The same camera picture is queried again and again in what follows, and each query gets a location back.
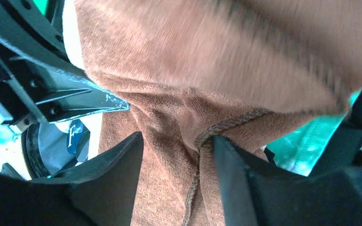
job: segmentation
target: bolt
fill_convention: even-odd
[[[59,109],[57,107],[53,107],[49,110],[50,114],[55,115],[59,113]]]
[[[38,81],[33,79],[30,81],[30,86],[33,88],[37,88],[38,87]]]

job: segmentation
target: teal fabric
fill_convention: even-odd
[[[351,105],[359,93],[351,96]],[[344,117],[345,115],[320,116],[269,143],[267,148],[275,154],[275,164],[285,170],[308,176]]]

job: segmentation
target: blue sticker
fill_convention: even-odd
[[[73,120],[70,124],[69,133],[67,134],[67,152],[69,154],[75,154],[77,152],[77,146],[81,139],[84,124],[81,120]]]

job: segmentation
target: brown velour fabric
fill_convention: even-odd
[[[223,225],[210,137],[260,147],[362,87],[362,0],[75,0],[88,76],[145,140],[133,225]]]

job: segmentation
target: black metal bracket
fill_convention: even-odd
[[[22,132],[36,121],[66,121],[126,110],[127,102],[69,63],[62,34],[32,1],[0,0],[0,113],[4,124]]]

